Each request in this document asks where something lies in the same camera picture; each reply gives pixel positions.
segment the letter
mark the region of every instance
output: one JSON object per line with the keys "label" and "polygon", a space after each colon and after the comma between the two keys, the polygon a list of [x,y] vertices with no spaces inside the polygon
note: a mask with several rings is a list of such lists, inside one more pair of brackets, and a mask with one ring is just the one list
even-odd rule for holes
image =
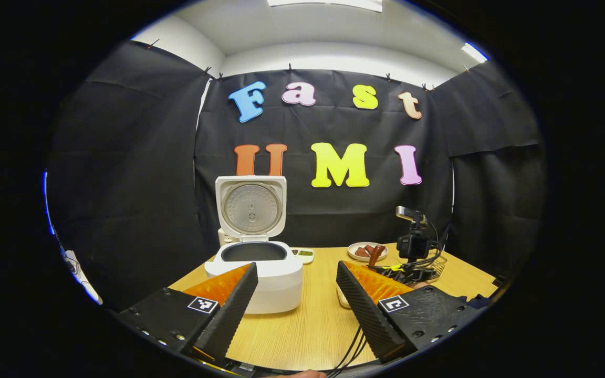
{"label": "letter", "polygon": [[403,167],[403,177],[401,184],[418,185],[422,184],[422,178],[417,174],[417,164],[415,163],[415,151],[413,146],[402,145],[394,148],[396,153],[401,156],[401,166]]}
{"label": "letter", "polygon": [[312,186],[331,186],[331,180],[328,179],[327,171],[331,172],[333,181],[337,186],[342,185],[347,171],[349,171],[349,178],[346,181],[347,186],[368,186],[370,180],[366,177],[366,165],[363,160],[363,154],[367,150],[363,144],[352,143],[347,146],[341,159],[331,144],[312,144],[312,151],[317,153],[317,177],[312,180]]}
{"label": "letter", "polygon": [[288,147],[286,144],[268,144],[265,150],[269,152],[269,174],[281,175],[281,164],[284,162],[283,155]]}
{"label": "letter", "polygon": [[254,144],[242,144],[235,147],[237,175],[254,175],[254,160],[259,150],[259,146]]}
{"label": "letter", "polygon": [[416,120],[422,117],[422,112],[418,112],[417,108],[415,108],[415,103],[420,103],[416,98],[414,98],[410,92],[403,92],[398,95],[398,98],[403,100],[403,105],[405,106],[405,112],[408,113],[410,118],[414,118]]}
{"label": "letter", "polygon": [[228,96],[229,99],[235,101],[237,104],[237,109],[239,109],[240,113],[240,122],[247,122],[248,120],[263,113],[263,108],[257,108],[254,105],[254,102],[261,104],[263,101],[265,101],[263,94],[260,93],[258,89],[265,89],[265,83],[262,81],[257,81],[238,91],[230,93],[230,96]]}
{"label": "letter", "polygon": [[281,96],[285,103],[300,103],[305,106],[312,106],[317,102],[314,98],[314,86],[310,83],[291,83],[286,86],[286,89],[291,90],[285,91]]}
{"label": "letter", "polygon": [[372,86],[363,86],[359,84],[357,86],[354,86],[351,92],[354,96],[356,96],[355,98],[353,98],[353,104],[356,105],[356,108],[377,108],[377,98],[374,96],[377,94],[377,92]]}

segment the light fixture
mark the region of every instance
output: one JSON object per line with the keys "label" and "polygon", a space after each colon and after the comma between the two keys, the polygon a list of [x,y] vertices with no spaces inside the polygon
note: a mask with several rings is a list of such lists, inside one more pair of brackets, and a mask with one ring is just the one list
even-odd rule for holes
{"label": "light fixture", "polygon": [[473,57],[480,63],[484,63],[487,61],[487,57],[485,57],[482,52],[480,52],[477,48],[473,47],[473,45],[471,45],[470,43],[466,43],[466,45],[464,45],[461,50],[464,50],[464,52],[466,52],[468,55],[471,55],[471,57]]}
{"label": "light fixture", "polygon": [[382,0],[267,0],[270,7],[292,4],[333,4],[382,12]]}

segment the plate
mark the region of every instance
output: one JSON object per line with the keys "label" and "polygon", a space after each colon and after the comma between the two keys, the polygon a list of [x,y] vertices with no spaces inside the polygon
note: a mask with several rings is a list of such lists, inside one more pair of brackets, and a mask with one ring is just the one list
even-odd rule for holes
{"label": "plate", "polygon": [[382,260],[383,258],[386,258],[387,254],[389,253],[389,249],[387,248],[387,246],[385,246],[384,244],[373,243],[371,241],[361,241],[359,243],[351,244],[351,246],[349,246],[347,248],[347,253],[349,254],[349,256],[351,256],[351,258],[354,258],[356,260],[370,261],[370,258],[368,258],[368,257],[356,256],[356,251],[358,250],[358,248],[365,247],[365,246],[372,246],[372,247],[384,246],[384,251],[382,251],[382,254],[380,255],[380,257],[377,258],[377,261]]}

